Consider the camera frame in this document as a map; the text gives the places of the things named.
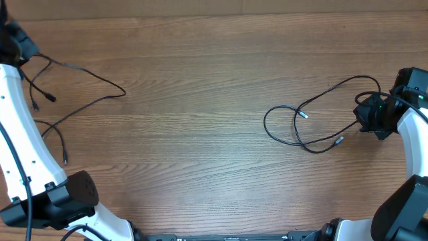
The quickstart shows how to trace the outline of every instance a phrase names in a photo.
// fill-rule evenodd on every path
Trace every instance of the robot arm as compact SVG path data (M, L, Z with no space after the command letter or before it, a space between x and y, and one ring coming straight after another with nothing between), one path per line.
M428 110L420 111L428 116ZM398 132L403 140L407 179L412 175L428 177L428 124L409 108L398 122Z
M51 226L56 230L73 230L83 227L76 231L93 241L143 240L138 228L118 218L99 202L96 186L88 173L81 171L67 177L51 156L30 115L19 71L38 48L16 22L6 24L4 0L0 4L0 123L29 181L32 194L29 198L33 201L32 228ZM10 146L1 137L0 152L0 166L12 202L0 211L0 216L8 226L27 227L27 192ZM90 229L101 238L89 232Z

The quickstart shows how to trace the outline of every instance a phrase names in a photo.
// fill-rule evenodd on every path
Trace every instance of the cable connector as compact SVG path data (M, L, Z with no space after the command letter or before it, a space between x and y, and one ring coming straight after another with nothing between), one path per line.
M44 95L45 95L45 97L46 97L48 100L50 100L50 101L52 101L52 102L55 102L55 101L56 101L56 97L55 97L55 96L53 96L53 95L51 95L51 94L49 94L49 93L44 93Z
M35 111L39 111L40 110L39 105L35 101L33 101L31 104L33 105L33 109Z
M62 160L63 164L66 166L68 164L68 155L65 149L62 150Z
M301 117L303 117L303 118L309 118L309 116L307 115L307 114L305 114L305 112L303 112L303 111L299 111L299 115L301 116Z
M341 144L341 142L343 141L343 139L345 139L344 137L339 137L339 139L337 139L335 142L334 142L334 145L339 145L339 144Z

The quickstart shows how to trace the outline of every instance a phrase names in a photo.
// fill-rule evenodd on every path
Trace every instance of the black wire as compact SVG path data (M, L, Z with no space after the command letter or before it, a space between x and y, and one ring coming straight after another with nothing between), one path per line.
M30 86L34 87L38 92L42 93L48 100L55 102L56 101L56 97L51 95L50 93L44 92L42 91L39 87L37 87L29 78L28 76L24 73L24 71L21 71L22 74L24 75L25 80L29 83Z
M366 106L366 104L359 102L358 98L360 98L363 95L367 95L367 94L377 94L379 96L386 96L389 98L393 98L394 100L397 100L397 101L403 103L404 105L408 106L409 108L412 108L428 124L428 118L418 108L416 108L415 106L413 106L411 103L407 102L406 100L403 100L402 98L393 96L391 94L387 94L387 93L383 93L383 92L375 92L375 91L366 91L366 92L357 94L355 96L355 103L357 103L359 105Z
M101 236L101 234L99 234L95 229L93 229L89 226L86 226L86 225L79 225L79 226L72 228L70 231L67 232L66 235L64 235L64 237L62 237L61 241L66 241L67 238L70 237L70 235L72 235L75 231L80 230L80 229L82 229L84 232L89 231L91 234L95 235L101 241L109 241L105 237Z
M42 68L34 77L33 77L33 79L31 80L31 82L32 83L34 83L34 81L35 81L35 79L37 79L43 72L45 72L45 70L47 70L48 68L49 68L49 66L51 66L51 64L52 64L52 61L49 61L49 63L47 63L47 65L44 67L44 68ZM30 99L31 99L31 103L32 103L32 105L33 105L33 109L34 110L39 110L39 106L37 105L37 103L36 103L36 101L34 100L34 97L33 97L33 86L32 85L30 85L29 86L29 97L30 97Z
M85 108L88 108L89 106L91 106L91 105L93 105L93 104L95 104L95 103L97 103L97 102L99 102L99 101L101 101L101 100L109 99L109 98L118 98L118 97L122 97L122 96L125 96L125 95L126 95L126 91L125 91L125 89L123 89L123 88L122 88L122 87L120 87L119 85L117 85L117 84L115 84L115 83L113 83L113 82L111 82L111 81L109 81L109 80L107 80L107 79L105 79L105 78L103 78L103 77L101 77L101 76L98 76L98 75L96 75L96 74L92 73L91 71L89 71L89 70L87 70L87 69L85 69L85 68L83 68L83 67L75 66L75 65L73 65L73 64L61 63L61 62L58 62L58 61L56 61L56 60L54 60L54 59L52 59L52 58L50 58L50 57L48 57L48 56L46 56L46 55L44 55L44 54L36 54L36 55L34 55L34 56L36 56L36 57L40 57L40 58L44 58L44 59L46 59L46 60L52 61L52 62L53 62L53 63L55 63L55 64L58 64L58 65L61 65L61 66L67 67L67 68L73 68L73 69L76 69L76 70L84 71L84 72L86 72L86 73L88 73L88 74L92 75L93 77L96 77L96 78L98 78L98 79L100 79L100 80L102 80L102 81L105 81L105 82L107 82L107 83L109 83L109 84L111 84L111 85L113 85L113 86L117 87L118 89L120 89L120 90L123 92L122 94L119 94L119 95L109 95L109 96L104 96L104 97L101 97L101 98L99 98L99 99L96 99L96 100L92 101L91 103L89 103L89 104L87 104L87 105L85 105L85 106L83 106L83 107L80 107L79 109L77 109L77 110L75 110L75 111L71 112L70 114L67 114L64 118L62 118L62 119L60 119L59 121L57 121L57 122L55 122L54 124L52 124L52 126L56 126L56 125L60 124L61 122L63 122L64 120L66 120L67 118L69 118L70 116L72 116L73 114L76 114L77 112L79 112L79 111L81 111L81 110L83 110L83 109L85 109ZM52 129L52 127L48 127L48 128L47 128L47 129L46 129L46 130L41 134L41 135L42 135L42 136L46 135L46 133L47 133L50 129Z
M292 146L300 146L300 145L301 145L300 143L291 143L291 142L287 142L287 141L281 140L281 139L279 139L279 138L277 138L277 137L273 136L273 135L268 131L268 128L266 127L266 117L268 117L268 114L269 114L271 111L273 111L273 110L275 110L275 109L277 109L277 108L288 108L288 109L290 109L290 110L294 110L294 111L296 111L296 110L297 110L297 108L296 108L296 107L289 106L289 105L281 105L281 106L275 106L275 107L272 107L270 110L268 110L268 111L266 112L265 117L263 118L263 126L264 126L264 128L265 128L266 133L267 133L267 134L268 134L268 135L269 135L273 140L275 140L275 141L279 141L280 143L287 144L287 145L292 145ZM330 135L330 136L328 136L328 137L324 137L324 138L321 138L321 139L318 139L318 140L315 140L315 141L309 141L309 142L307 142L307 143L303 143L303 145L309 145L309 144L313 144L313 143L317 143L317 142L320 142L320 141L325 141L325 140L331 139L331 138L333 138L333 137L335 137L335 136L339 135L340 133L342 133L342 132L346 131L346 130L347 130L347 129L349 129L351 126L355 125L356 123L358 123L358 121L354 121L353 123L351 123L351 124L350 124L350 125L348 125L347 127L345 127L345 128L343 128L342 130L338 131L336 134L333 134L333 135Z
M18 153L16 152L15 147L13 146L12 140L7 134L5 127L0 123L0 132L6 140L7 146L9 146L13 159L15 160L18 172L21 176L21 180L25 186L25 191L27 192L27 232L25 235L25 240L31 240L31 228L33 227L33 195L31 194L31 188L29 186L29 180L25 174L24 168L22 166L21 160L19 160Z
M304 143L302 142L302 140L300 139L299 132L298 132L298 130L297 130L297 113L298 113L298 111L300 111L303 107L305 107L307 104L311 103L312 101L316 100L317 98L320 98L321 96L323 96L323 95L325 95L325 94L329 93L330 91L332 91L332 90L334 90L334 89L338 88L341 84L344 84L345 82L348 82L349 80L353 80L353 79L356 79L356 78L368 78L368 79L373 80L373 81L376 83L376 85L377 85L377 88L378 88L379 92L381 92L381 85L379 84L379 82L378 82L375 78L373 78L373 77L371 77L371 76L353 76L353 77L350 77L350 78L347 78L347 79L343 80L342 82L340 82L340 83L336 84L335 86L333 86L333 87L329 88L328 90L324 91L323 93L321 93L321 94L319 94L319 95L317 95L317 96L315 96L315 97L313 97L313 98L311 98L311 99L309 99L309 100L307 100L307 101L303 102L303 103L302 103L302 104L300 104L300 106L297 108L296 112L294 113L294 131L296 132L296 137L297 137L297 140L298 140L298 141L299 141L299 143L300 143L300 146L301 146L303 149L305 149L305 151L310 152L310 153L312 153L312 154L321 154L321 153L325 153L326 151L329 151L331 148L333 148L333 147L335 147L335 146L339 145L340 141L339 141L339 140L337 140L337 141L333 142L333 143L331 144L331 146L327 147L326 149L324 149L324 150L322 150L322 151L314 151L314 150L311 150L311 149L307 148L307 146L305 146L305 144L304 144Z
M43 123L45 125L48 125L48 126L52 127L56 131L56 133L58 133L58 135L60 136L61 145L62 145L62 161L63 161L64 165L67 165L68 164L68 155L67 155L67 150L66 150L66 144L64 142L64 138L63 138L63 136L61 134L61 131L56 126L54 126L51 123L48 123L46 121L34 120L34 122L36 122L36 123Z

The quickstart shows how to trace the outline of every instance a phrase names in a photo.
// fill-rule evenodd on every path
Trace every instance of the wood grain surface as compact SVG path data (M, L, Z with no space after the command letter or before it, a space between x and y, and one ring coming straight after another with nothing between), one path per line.
M18 20L426 11L428 0L6 0Z
M270 139L263 116L357 74L384 91L399 69L428 68L428 13L323 13L128 18L22 23L41 51L123 86L59 128L68 175L86 170L103 204L146 234L271 234L313 230L332 218L370 218L405 181L398 135L378 141L354 126L333 150L313 155ZM43 65L24 70L33 76ZM37 80L37 119L54 122L107 94L91 76L59 66ZM306 107L304 140L351 123L355 80ZM273 133L293 140L292 113L273 112ZM46 139L60 162L55 133ZM329 146L316 144L314 149ZM9 201L0 178L1 206ZM0 239L24 229L0 225ZM34 240L64 232L34 230Z

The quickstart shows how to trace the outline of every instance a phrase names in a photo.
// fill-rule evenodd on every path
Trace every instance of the metal connector tip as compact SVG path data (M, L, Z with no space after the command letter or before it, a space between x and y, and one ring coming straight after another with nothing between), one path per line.
M305 112L303 112L303 111L299 111L299 115L303 118L309 118L309 116L307 114L305 114Z
M343 139L345 139L345 138L344 137L340 137L334 143L336 143L336 145L339 145L343 141Z

